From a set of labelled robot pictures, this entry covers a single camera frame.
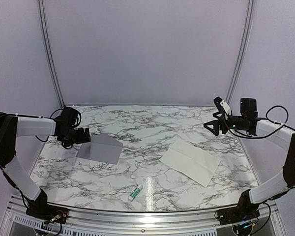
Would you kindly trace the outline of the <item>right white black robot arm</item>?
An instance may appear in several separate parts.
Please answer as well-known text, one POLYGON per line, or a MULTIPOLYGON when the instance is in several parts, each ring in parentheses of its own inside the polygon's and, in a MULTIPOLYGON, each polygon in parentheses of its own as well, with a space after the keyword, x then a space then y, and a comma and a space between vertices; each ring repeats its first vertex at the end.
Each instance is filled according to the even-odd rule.
POLYGON ((240 115, 234 116, 228 103, 220 97, 214 99, 217 112, 212 121, 204 123, 204 128, 215 136, 230 132, 247 140, 266 139, 287 151, 282 170, 263 184, 244 191, 234 209, 234 216, 244 220, 260 204, 275 200, 295 189, 295 128, 285 122, 276 122, 268 117, 260 118, 257 101, 254 98, 240 100, 240 115))

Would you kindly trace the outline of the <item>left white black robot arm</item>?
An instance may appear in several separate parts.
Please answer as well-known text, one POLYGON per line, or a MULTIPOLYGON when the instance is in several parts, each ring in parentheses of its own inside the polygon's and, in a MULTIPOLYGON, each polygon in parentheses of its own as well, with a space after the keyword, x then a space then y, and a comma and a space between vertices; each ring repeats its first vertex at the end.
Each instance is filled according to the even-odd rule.
POLYGON ((89 129, 80 127, 82 115, 71 107, 58 110, 57 117, 39 117, 0 112, 0 169, 9 184, 27 201, 30 213, 47 219, 52 215, 47 194, 30 178, 16 153, 16 139, 25 136, 56 137, 63 148, 91 141, 89 129))

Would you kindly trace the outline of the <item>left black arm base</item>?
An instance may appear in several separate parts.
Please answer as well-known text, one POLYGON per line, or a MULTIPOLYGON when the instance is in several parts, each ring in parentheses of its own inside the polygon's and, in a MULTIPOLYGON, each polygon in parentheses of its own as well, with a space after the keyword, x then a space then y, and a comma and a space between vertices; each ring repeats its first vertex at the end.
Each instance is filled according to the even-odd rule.
POLYGON ((52 218, 59 215, 60 219, 56 220, 56 222, 65 224, 68 217, 68 209, 65 207, 49 205, 49 210, 47 211, 47 213, 38 214, 38 213, 34 213, 30 209, 27 209, 26 215, 33 216, 48 222, 50 222, 52 218))

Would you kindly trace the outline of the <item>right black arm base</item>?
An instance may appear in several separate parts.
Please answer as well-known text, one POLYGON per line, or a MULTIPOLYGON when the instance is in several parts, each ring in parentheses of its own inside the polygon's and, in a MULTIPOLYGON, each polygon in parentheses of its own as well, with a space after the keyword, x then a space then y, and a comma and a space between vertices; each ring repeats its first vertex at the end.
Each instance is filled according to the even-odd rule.
POLYGON ((259 216, 260 212, 258 209, 241 212, 237 206, 219 209, 214 214, 215 219, 220 222, 220 225, 248 221, 259 216))

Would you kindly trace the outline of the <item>grey paper envelope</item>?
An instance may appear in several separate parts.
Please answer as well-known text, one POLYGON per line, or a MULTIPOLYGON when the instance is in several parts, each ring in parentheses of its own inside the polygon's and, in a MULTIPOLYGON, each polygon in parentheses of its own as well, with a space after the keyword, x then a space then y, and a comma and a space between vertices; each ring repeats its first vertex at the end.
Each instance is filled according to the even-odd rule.
POLYGON ((108 134, 91 136, 91 142, 82 144, 76 157, 116 165, 123 144, 108 134))

